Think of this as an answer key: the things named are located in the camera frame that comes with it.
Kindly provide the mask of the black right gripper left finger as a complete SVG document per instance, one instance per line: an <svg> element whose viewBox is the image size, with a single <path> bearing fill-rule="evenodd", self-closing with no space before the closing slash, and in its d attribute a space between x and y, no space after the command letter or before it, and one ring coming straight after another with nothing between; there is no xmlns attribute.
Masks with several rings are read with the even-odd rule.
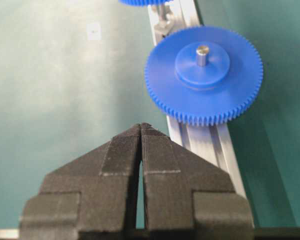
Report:
<svg viewBox="0 0 300 240"><path fill-rule="evenodd" d="M19 221L22 240L122 240L136 225L141 126L47 174Z"/></svg>

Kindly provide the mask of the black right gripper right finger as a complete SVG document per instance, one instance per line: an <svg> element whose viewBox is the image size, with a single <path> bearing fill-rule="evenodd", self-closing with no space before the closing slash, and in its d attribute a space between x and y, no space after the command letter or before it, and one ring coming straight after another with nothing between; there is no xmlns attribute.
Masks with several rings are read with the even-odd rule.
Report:
<svg viewBox="0 0 300 240"><path fill-rule="evenodd" d="M142 123L146 228L154 240L251 240L249 202L230 176Z"/></svg>

